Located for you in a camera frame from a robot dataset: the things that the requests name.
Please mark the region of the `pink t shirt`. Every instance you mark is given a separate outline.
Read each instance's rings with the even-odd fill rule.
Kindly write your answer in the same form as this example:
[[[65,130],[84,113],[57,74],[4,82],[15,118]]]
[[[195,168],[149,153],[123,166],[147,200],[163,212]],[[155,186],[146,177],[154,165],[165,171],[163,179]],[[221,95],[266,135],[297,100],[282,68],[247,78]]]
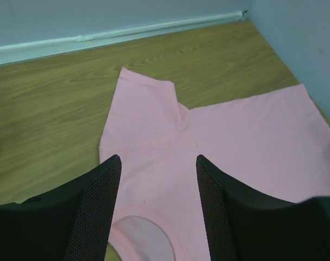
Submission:
[[[195,162],[270,196],[330,196],[330,127],[303,85],[187,109],[172,82],[122,69],[100,160],[121,179],[109,242],[122,260],[209,260]]]

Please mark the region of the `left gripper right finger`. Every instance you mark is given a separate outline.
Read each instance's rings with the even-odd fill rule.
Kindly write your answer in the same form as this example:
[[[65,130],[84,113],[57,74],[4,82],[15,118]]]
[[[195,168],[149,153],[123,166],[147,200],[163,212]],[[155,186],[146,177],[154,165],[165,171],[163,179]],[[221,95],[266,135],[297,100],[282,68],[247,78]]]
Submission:
[[[212,260],[330,260],[330,196],[280,200],[203,155],[196,171]]]

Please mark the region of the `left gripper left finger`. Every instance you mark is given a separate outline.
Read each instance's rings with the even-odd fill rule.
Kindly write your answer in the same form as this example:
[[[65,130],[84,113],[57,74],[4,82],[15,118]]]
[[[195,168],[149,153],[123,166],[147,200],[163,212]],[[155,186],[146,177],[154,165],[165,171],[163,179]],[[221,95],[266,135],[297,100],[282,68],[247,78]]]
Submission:
[[[104,260],[120,176],[114,155],[57,188],[0,205],[0,260]]]

